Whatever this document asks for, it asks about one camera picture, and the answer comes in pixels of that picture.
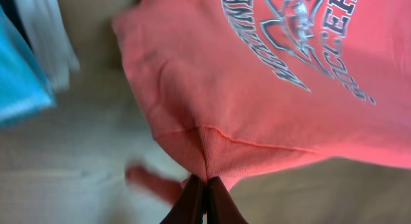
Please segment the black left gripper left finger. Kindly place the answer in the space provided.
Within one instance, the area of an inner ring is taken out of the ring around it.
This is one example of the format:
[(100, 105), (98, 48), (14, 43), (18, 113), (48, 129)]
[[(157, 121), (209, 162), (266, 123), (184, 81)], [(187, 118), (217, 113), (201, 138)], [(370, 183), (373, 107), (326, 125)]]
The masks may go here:
[(191, 175), (179, 199), (161, 224), (202, 224), (204, 183)]

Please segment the beige folded garment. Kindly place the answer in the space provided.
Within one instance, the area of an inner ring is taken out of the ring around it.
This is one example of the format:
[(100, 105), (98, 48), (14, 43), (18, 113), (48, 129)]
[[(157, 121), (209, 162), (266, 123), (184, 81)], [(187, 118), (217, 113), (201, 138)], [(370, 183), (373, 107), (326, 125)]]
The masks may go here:
[(55, 91), (67, 90), (80, 70), (58, 0), (14, 0), (34, 55)]

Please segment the red printed t-shirt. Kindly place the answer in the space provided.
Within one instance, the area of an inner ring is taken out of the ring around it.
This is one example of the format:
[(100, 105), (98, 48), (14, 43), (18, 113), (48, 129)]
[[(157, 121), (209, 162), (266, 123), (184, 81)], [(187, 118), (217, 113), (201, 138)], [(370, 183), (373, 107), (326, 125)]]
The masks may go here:
[(112, 27), (153, 138), (202, 180), (410, 167), (410, 0), (141, 0)]

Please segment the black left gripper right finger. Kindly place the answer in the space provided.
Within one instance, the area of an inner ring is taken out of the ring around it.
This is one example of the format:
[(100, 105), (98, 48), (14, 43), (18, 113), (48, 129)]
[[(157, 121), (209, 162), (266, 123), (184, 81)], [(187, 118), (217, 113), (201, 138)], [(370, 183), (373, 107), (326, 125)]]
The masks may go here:
[(248, 224), (219, 177), (208, 181), (207, 224)]

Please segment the light blue folded t-shirt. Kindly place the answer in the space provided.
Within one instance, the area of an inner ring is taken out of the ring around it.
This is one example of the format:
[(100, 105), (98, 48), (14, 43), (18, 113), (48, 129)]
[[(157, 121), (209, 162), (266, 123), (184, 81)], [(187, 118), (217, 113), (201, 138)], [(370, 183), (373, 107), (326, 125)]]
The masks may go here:
[(48, 78), (1, 10), (1, 127), (53, 106), (55, 97)]

